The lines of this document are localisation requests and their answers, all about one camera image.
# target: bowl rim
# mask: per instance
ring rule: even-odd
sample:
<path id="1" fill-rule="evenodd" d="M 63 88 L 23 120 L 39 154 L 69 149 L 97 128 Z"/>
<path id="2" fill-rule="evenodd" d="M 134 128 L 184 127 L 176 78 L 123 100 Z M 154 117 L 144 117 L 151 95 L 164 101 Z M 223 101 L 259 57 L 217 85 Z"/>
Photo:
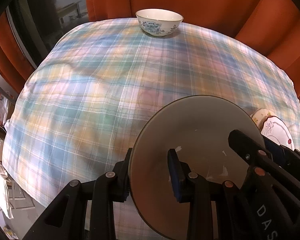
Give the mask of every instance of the bowl rim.
<path id="1" fill-rule="evenodd" d="M 149 9 L 155 9 L 155 10 L 162 10 L 162 11 L 173 12 L 173 13 L 176 13 L 176 14 L 180 15 L 180 16 L 182 17 L 182 19 L 181 19 L 181 20 L 158 20 L 158 19 L 145 18 L 145 17 L 142 17 L 142 16 L 140 16 L 140 15 L 137 14 L 137 13 L 140 12 L 140 11 L 149 10 Z M 179 21 L 182 22 L 183 19 L 184 19 L 184 17 L 183 17 L 181 14 L 177 13 L 177 12 L 170 11 L 170 10 L 166 10 L 166 9 L 159 9 L 159 8 L 146 8 L 146 9 L 138 10 L 138 11 L 136 11 L 136 16 L 137 16 L 137 17 L 142 17 L 142 18 L 145 18 L 145 19 L 149 19 L 149 20 L 154 20 L 154 21 L 166 21 L 166 22 L 179 22 Z"/>

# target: table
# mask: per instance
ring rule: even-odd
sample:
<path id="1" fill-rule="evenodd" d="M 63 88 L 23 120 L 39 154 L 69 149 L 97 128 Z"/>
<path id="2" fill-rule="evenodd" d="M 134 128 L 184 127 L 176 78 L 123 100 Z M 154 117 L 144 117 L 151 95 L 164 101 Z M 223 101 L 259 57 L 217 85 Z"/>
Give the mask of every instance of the table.
<path id="1" fill-rule="evenodd" d="M 3 165 L 47 206 L 70 180 L 94 180 L 123 160 L 163 106 L 197 94 L 223 97 L 248 114 L 272 110 L 300 150 L 300 104 L 274 63 L 212 30 L 182 23 L 154 38 L 128 18 L 80 25 L 56 44 L 20 93 Z M 130 197 L 114 213 L 118 239 L 163 238 Z"/>
<path id="2" fill-rule="evenodd" d="M 58 17 L 60 19 L 60 23 L 61 24 L 64 23 L 63 17 L 65 17 L 67 14 L 71 13 L 74 10 L 77 11 L 78 18 L 81 18 L 81 13 L 80 13 L 80 8 L 79 8 L 79 3 L 80 2 L 81 1 L 73 2 L 73 3 L 70 3 L 70 4 L 62 7 L 62 8 L 58 8 L 57 9 L 57 14 L 58 14 Z"/>

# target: white plate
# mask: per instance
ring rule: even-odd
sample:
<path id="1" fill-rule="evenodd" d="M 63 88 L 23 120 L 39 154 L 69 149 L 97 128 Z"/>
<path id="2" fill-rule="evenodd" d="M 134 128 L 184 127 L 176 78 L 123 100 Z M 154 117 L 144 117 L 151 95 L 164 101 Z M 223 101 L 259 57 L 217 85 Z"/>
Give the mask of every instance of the white plate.
<path id="1" fill-rule="evenodd" d="M 284 145 L 294 150 L 292 136 L 285 123 L 276 116 L 268 116 L 263 122 L 261 134 L 278 145 Z"/>
<path id="2" fill-rule="evenodd" d="M 248 165 L 229 147 L 234 129 L 264 146 L 248 114 L 218 97 L 182 98 L 150 119 L 133 147 L 129 176 L 133 201 L 151 228 L 168 238 L 186 239 L 189 203 L 180 204 L 173 196 L 167 165 L 170 148 L 208 180 L 231 180 L 242 186 Z"/>
<path id="3" fill-rule="evenodd" d="M 255 122 L 256 126 L 261 129 L 263 122 L 268 116 L 275 115 L 271 110 L 268 109 L 258 109 L 252 116 L 252 120 Z"/>

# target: metal screw head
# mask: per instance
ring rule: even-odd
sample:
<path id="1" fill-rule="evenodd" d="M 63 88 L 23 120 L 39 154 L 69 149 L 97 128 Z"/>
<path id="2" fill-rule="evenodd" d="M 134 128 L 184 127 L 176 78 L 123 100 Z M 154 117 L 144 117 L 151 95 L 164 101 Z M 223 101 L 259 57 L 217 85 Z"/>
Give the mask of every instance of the metal screw head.
<path id="1" fill-rule="evenodd" d="M 197 175 L 195 172 L 189 172 L 188 176 L 189 176 L 189 178 L 191 178 L 191 179 L 195 179 L 195 178 L 198 177 L 198 175 Z"/>
<path id="2" fill-rule="evenodd" d="M 115 173 L 113 172 L 113 171 L 108 171 L 107 173 L 106 173 L 106 177 L 107 178 L 113 178 L 115 176 Z"/>
<path id="3" fill-rule="evenodd" d="M 69 184 L 71 187 L 75 187 L 79 184 L 79 181 L 77 179 L 73 179 Z"/>
<path id="4" fill-rule="evenodd" d="M 263 169 L 259 168 L 259 167 L 256 167 L 256 168 L 254 169 L 254 172 L 255 172 L 256 174 L 258 174 L 259 176 L 264 176 L 264 175 L 265 175 L 265 171 L 264 171 Z"/>
<path id="5" fill-rule="evenodd" d="M 227 181 L 225 182 L 225 186 L 226 186 L 226 187 L 233 187 L 233 182 L 227 180 Z"/>
<path id="6" fill-rule="evenodd" d="M 262 150 L 259 150 L 259 154 L 263 155 L 263 156 L 267 156 L 267 154 L 264 151 L 262 151 Z"/>

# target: bowl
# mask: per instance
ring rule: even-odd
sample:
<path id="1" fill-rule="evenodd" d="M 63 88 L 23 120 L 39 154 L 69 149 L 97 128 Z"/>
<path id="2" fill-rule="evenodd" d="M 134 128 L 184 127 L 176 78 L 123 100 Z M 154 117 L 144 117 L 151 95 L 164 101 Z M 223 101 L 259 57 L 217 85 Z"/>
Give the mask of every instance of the bowl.
<path id="1" fill-rule="evenodd" d="M 143 9 L 136 12 L 140 27 L 153 36 L 173 33 L 183 20 L 183 16 L 163 9 Z"/>
<path id="2" fill-rule="evenodd" d="M 174 197 L 167 164 L 171 148 L 192 172 L 208 181 L 231 180 L 242 186 L 249 165 L 229 147 L 232 130 L 240 130 L 264 147 L 248 114 L 214 96 L 176 100 L 147 122 L 133 146 L 128 171 L 132 199 L 147 225 L 169 239 L 187 236 L 190 204 L 178 203 Z"/>

